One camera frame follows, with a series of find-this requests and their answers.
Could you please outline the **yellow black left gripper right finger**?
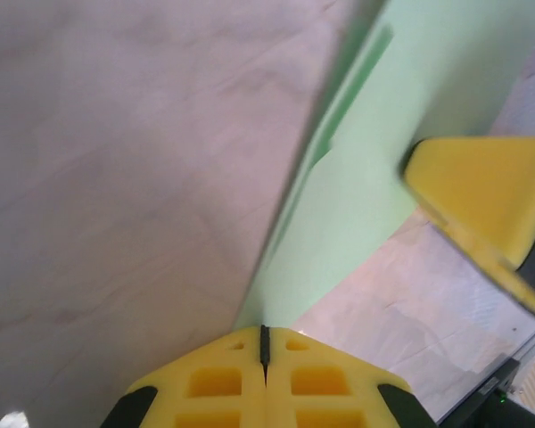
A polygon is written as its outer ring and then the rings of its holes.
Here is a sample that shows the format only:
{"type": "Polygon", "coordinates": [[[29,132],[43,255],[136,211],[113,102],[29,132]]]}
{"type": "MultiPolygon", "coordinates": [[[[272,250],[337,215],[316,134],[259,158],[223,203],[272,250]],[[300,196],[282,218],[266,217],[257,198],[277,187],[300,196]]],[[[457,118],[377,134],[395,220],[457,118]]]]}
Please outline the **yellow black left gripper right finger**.
{"type": "Polygon", "coordinates": [[[267,329],[268,427],[435,425],[401,377],[291,329],[267,329]]]}

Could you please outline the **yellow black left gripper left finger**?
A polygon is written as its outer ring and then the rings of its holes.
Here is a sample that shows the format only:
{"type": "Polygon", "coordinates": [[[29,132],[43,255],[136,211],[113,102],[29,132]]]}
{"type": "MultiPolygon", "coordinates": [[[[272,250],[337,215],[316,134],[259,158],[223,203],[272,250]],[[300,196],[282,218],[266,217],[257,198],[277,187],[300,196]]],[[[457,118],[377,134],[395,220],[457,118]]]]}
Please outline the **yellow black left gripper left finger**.
{"type": "Polygon", "coordinates": [[[230,333],[135,381],[102,427],[263,427],[265,328],[230,333]]]}

